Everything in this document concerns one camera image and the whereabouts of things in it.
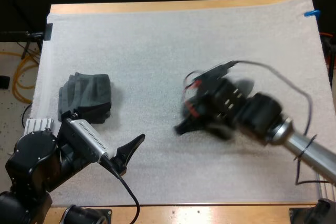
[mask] red wire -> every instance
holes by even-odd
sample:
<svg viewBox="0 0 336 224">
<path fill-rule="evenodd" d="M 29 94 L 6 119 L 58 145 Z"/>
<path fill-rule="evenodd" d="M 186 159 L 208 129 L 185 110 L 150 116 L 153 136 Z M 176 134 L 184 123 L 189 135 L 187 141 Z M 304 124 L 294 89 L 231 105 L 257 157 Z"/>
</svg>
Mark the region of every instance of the red wire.
<svg viewBox="0 0 336 224">
<path fill-rule="evenodd" d="M 187 89 L 195 89 L 198 88 L 201 85 L 201 80 L 195 81 L 191 86 L 189 87 L 185 87 L 183 90 L 183 94 L 182 94 L 182 98 L 184 99 L 185 96 L 185 92 L 187 91 Z M 196 111 L 196 109 L 194 108 L 194 105 L 189 103 L 188 101 L 184 101 L 185 106 L 187 107 L 187 109 L 189 110 L 189 113 L 197 118 L 199 117 L 199 113 Z"/>
<path fill-rule="evenodd" d="M 330 37 L 330 38 L 333 37 L 333 35 L 332 35 L 332 34 L 329 34 L 329 33 L 320 33 L 320 35 L 327 36 L 327 37 Z"/>
</svg>

